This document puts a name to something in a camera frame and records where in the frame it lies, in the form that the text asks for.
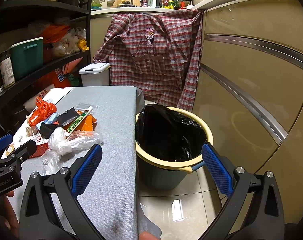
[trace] wooden cutting board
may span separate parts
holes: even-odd
[[[130,1],[130,0],[115,0],[114,4],[112,5],[113,8],[117,7],[118,4],[121,4],[122,1]],[[133,5],[140,7],[140,0],[133,0]]]

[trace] white label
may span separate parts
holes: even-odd
[[[11,65],[10,58],[6,58],[0,63],[0,71],[5,88],[15,82],[15,78],[13,76],[13,67]]]

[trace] human hand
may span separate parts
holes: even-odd
[[[138,236],[138,240],[160,240],[159,238],[153,236],[148,231],[141,232]]]
[[[17,238],[19,238],[19,224],[18,224],[18,220],[15,214],[15,211],[13,210],[13,207],[11,206],[8,197],[13,197],[14,196],[14,192],[8,192],[5,195],[3,195],[3,200],[4,200],[4,208],[5,208],[5,217],[4,217],[4,223],[5,225],[10,229],[10,231],[14,234],[14,236],[16,236]]]

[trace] yellow trash can rim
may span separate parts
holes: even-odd
[[[210,130],[210,128],[208,127],[208,125],[201,119],[199,118],[197,115],[188,112],[186,110],[183,109],[179,109],[179,108],[175,108],[175,107],[167,107],[170,110],[174,110],[176,112],[179,112],[191,119],[193,119],[195,122],[197,122],[202,129],[204,130],[206,137],[207,137],[207,142],[210,142],[211,145],[213,145],[213,134]],[[148,162],[151,165],[154,165],[156,167],[159,168],[163,168],[163,169],[167,169],[167,170],[181,170],[181,171],[186,171],[186,172],[192,172],[192,166],[200,163],[203,161],[202,159],[202,155],[199,155],[196,158],[193,158],[192,160],[189,161],[185,161],[185,162],[167,162],[167,161],[163,161],[160,159],[157,159],[151,155],[149,155],[147,152],[145,152],[136,142],[136,152],[137,155],[142,158],[144,161]]]

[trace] white plastic container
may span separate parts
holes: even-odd
[[[79,70],[83,86],[109,86],[109,68],[109,63],[92,63]]]

